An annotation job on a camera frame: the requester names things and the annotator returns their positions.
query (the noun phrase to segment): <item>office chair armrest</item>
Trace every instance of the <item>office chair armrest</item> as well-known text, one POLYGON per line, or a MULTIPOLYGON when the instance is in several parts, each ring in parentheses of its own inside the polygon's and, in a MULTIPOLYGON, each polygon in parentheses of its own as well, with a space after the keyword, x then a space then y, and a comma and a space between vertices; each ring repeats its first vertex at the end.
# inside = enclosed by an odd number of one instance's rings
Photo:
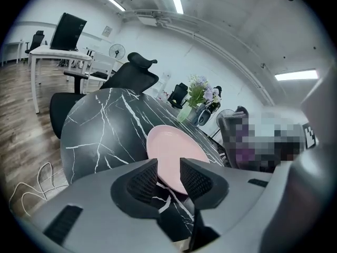
POLYGON ((64 75, 66 76, 71 76, 74 77, 75 81, 74 81, 74 92, 75 94, 80 94, 80 90, 81 90, 81 79, 88 79, 88 76, 81 74, 81 73, 77 73, 74 71, 69 71, 69 70, 65 70, 63 72, 64 75))
POLYGON ((88 76, 75 71, 65 70, 63 74, 66 76, 74 77, 75 79, 85 79, 85 80, 88 79, 88 76))

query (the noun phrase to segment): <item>computer monitor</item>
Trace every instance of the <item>computer monitor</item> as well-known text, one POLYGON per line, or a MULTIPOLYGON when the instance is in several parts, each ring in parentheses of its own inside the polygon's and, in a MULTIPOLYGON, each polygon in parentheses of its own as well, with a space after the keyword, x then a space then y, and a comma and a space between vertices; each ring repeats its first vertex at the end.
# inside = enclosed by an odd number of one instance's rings
POLYGON ((63 13, 55 29, 50 48, 65 51, 75 50, 85 24, 85 20, 69 13, 63 13))

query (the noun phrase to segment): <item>wooden floor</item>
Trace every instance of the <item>wooden floor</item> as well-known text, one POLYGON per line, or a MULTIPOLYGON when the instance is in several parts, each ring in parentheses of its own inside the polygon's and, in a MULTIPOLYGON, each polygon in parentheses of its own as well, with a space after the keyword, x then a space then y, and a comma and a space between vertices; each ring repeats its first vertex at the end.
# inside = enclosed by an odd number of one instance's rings
MULTIPOLYGON (((35 114, 27 63, 13 62, 0 67, 0 183, 7 199, 19 182, 38 189, 37 172, 46 162, 54 168, 55 186, 67 184, 60 159, 60 141, 50 124, 49 102, 54 93, 74 92, 74 82, 72 78, 66 81, 56 61, 47 60, 41 63, 41 81, 41 85, 36 85, 40 113, 35 114)), ((89 91, 95 90, 98 84, 93 82, 89 91)), ((40 178, 43 190, 51 188, 49 177, 49 167, 45 167, 40 178)), ((24 192, 33 190, 20 186, 11 202, 18 216, 25 214, 21 205, 24 192)), ((58 190, 49 192, 47 198, 57 193, 58 190)), ((24 203, 26 210, 32 212, 44 200, 26 195, 24 203)))

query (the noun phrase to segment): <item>black office chair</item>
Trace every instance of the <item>black office chair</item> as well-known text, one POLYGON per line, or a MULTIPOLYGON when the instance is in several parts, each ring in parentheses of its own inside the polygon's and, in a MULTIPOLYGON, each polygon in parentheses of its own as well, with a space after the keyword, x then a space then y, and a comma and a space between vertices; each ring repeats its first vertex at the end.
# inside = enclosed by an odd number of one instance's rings
POLYGON ((174 91, 167 99, 167 101, 171 103, 172 107, 182 109, 184 104, 181 103, 184 97, 187 95, 188 89, 189 88, 183 83, 176 85, 174 91))
POLYGON ((39 47, 42 43, 43 38, 44 38, 43 31, 36 31, 36 34, 33 36, 31 48, 28 49, 28 43, 27 43, 27 50, 25 50, 25 53, 29 54, 32 50, 39 47))
MULTIPOLYGON (((111 76, 100 89, 125 88, 139 94, 159 80, 157 75, 148 71, 148 68, 156 64, 157 60, 147 60, 138 53, 129 54, 127 59, 129 62, 111 76)), ((64 71, 64 75, 75 78, 75 93, 56 93, 52 96, 49 106, 52 127, 59 139, 69 111, 78 100, 85 96, 85 94, 80 94, 81 79, 88 79, 88 76, 73 71, 64 71)))

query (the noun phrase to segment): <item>white wall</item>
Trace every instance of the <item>white wall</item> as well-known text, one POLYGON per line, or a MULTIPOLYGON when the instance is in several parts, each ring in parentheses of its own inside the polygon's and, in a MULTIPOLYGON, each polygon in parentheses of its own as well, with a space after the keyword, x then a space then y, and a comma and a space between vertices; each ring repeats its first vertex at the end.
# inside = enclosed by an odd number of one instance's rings
MULTIPOLYGON (((138 52, 147 59, 157 59, 150 71, 159 77, 170 73, 171 79, 165 91, 170 94, 176 84, 189 85, 191 74, 204 75, 210 84, 222 87, 221 109, 235 110, 238 105, 245 106, 249 112, 263 108, 261 101, 252 93, 244 82, 235 75, 225 61, 214 52, 180 33, 160 27, 150 27, 140 22, 128 22, 122 25, 116 36, 116 43, 125 47, 126 54, 138 52)), ((202 127, 208 134, 217 130, 214 115, 202 127)))
MULTIPOLYGON (((61 15, 66 12, 87 21, 83 32, 78 39, 77 48, 84 52, 83 48, 94 48, 101 53, 108 54, 110 46, 114 42, 115 35, 120 31, 121 18, 111 9, 97 0, 31 0, 15 21, 12 30, 7 35, 6 42, 24 40, 31 45, 33 35, 38 30, 44 31, 44 40, 48 45, 61 15), (102 36, 105 26, 111 27, 109 37, 102 36)), ((9 47, 5 53, 7 60, 16 58, 16 46, 9 47)))

